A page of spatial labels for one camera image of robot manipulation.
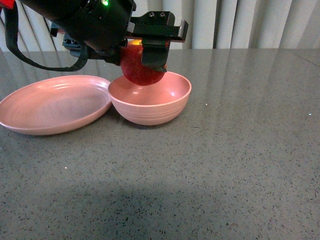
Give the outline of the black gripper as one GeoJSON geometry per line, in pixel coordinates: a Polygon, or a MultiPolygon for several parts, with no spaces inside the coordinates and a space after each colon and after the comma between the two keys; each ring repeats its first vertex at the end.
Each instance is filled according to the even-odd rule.
{"type": "Polygon", "coordinates": [[[142,40],[143,66],[165,73],[170,42],[183,43],[188,27],[185,20],[175,26],[175,15],[170,11],[149,11],[142,16],[130,18],[125,37],[142,40]]]}

